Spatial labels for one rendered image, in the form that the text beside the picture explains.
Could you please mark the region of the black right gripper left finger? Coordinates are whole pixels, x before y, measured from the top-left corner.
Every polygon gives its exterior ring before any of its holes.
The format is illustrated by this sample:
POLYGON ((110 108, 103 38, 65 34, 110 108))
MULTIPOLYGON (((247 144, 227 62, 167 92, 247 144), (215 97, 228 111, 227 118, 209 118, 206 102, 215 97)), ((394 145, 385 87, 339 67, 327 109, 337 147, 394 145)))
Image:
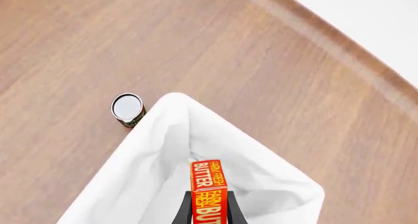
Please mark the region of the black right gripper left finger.
POLYGON ((184 199, 180 205, 178 213, 176 214, 172 224, 191 224, 192 222, 192 203, 191 192, 186 191, 184 199))

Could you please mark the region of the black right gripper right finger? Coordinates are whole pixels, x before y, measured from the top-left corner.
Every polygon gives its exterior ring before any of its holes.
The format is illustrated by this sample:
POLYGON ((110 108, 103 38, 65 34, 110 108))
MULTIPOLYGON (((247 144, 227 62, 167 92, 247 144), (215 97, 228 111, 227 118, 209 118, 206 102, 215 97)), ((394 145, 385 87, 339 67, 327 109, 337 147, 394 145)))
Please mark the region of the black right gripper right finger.
POLYGON ((227 192, 227 221, 228 224, 248 224, 233 191, 227 192))

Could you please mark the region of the red butter box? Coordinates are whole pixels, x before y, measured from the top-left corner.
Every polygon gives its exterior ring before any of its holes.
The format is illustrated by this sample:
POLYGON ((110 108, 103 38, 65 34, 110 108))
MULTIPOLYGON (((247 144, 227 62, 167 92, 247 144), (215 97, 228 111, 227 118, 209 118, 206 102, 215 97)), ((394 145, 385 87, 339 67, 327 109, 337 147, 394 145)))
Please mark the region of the red butter box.
POLYGON ((227 182, 219 160, 190 163, 193 224, 227 224, 227 182))

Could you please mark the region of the white basket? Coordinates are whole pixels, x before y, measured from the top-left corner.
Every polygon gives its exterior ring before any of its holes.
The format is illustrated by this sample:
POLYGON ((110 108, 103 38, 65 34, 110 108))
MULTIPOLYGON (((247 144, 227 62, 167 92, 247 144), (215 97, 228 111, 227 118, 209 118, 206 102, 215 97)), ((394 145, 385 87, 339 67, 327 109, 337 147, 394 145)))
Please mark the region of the white basket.
POLYGON ((169 93, 125 137, 57 224, 171 224, 192 161, 218 159, 248 224, 316 224, 323 188, 186 94, 169 93))

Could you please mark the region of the dark printed tin can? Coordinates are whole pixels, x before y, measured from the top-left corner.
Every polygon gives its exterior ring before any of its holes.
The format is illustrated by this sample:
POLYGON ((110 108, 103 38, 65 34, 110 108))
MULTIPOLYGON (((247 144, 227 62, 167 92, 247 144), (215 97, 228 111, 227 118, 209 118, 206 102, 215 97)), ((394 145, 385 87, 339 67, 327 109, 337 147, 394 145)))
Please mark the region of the dark printed tin can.
POLYGON ((134 128, 146 115, 142 99, 134 93, 123 93, 116 96, 110 109, 113 117, 128 128, 134 128))

